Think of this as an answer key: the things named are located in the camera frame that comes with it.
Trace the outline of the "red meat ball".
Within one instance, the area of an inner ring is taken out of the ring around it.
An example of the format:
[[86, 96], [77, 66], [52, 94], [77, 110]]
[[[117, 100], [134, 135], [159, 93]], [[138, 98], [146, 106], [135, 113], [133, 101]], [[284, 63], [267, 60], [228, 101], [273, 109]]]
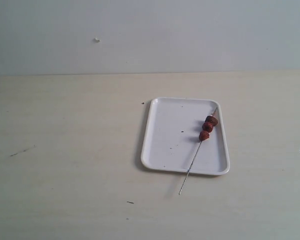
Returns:
[[208, 133], [211, 133], [214, 129], [214, 125], [212, 122], [209, 122], [209, 121], [205, 121], [202, 125], [202, 130], [203, 131], [206, 131]]
[[218, 119], [212, 115], [207, 116], [205, 122], [211, 123], [214, 127], [219, 123]]
[[207, 140], [210, 138], [210, 133], [206, 130], [202, 130], [200, 133], [199, 133], [199, 140], [201, 142]]

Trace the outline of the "thin metal skewer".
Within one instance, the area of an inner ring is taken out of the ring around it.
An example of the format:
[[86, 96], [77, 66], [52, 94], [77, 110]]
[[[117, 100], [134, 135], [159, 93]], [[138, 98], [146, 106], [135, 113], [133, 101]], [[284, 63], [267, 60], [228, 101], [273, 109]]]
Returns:
[[[216, 108], [213, 110], [213, 112], [212, 112], [209, 116], [214, 116], [214, 117], [215, 117], [215, 114], [216, 114], [216, 112], [217, 112], [217, 109], [218, 109], [218, 108], [216, 107]], [[186, 181], [187, 181], [187, 179], [188, 179], [188, 177], [189, 177], [189, 175], [190, 175], [190, 171], [191, 171], [192, 168], [193, 168], [195, 159], [196, 159], [196, 157], [197, 157], [197, 155], [198, 155], [198, 152], [199, 152], [199, 150], [200, 150], [200, 147], [201, 147], [201, 145], [202, 145], [202, 143], [203, 143], [204, 141], [200, 141], [200, 140], [199, 140], [199, 145], [198, 145], [198, 147], [197, 147], [197, 150], [196, 150], [196, 152], [195, 152], [195, 154], [194, 154], [194, 157], [193, 157], [193, 159], [192, 159], [192, 161], [191, 161], [191, 163], [190, 163], [190, 166], [189, 166], [188, 169], [187, 169], [185, 178], [184, 178], [184, 180], [183, 180], [183, 182], [182, 182], [182, 185], [181, 185], [181, 187], [180, 187], [180, 189], [179, 189], [179, 192], [178, 192], [178, 195], [179, 195], [179, 196], [182, 194], [183, 188], [184, 188], [184, 186], [185, 186], [185, 184], [186, 184]]]

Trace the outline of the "white plastic tray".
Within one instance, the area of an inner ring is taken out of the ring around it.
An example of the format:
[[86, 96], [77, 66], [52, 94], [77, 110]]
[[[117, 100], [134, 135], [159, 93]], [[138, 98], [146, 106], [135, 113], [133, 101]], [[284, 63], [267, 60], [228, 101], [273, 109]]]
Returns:
[[221, 176], [230, 170], [229, 151], [219, 103], [210, 99], [158, 97], [151, 101], [140, 155], [150, 170], [186, 173], [196, 153], [207, 116], [217, 107], [218, 124], [205, 140], [191, 174]]

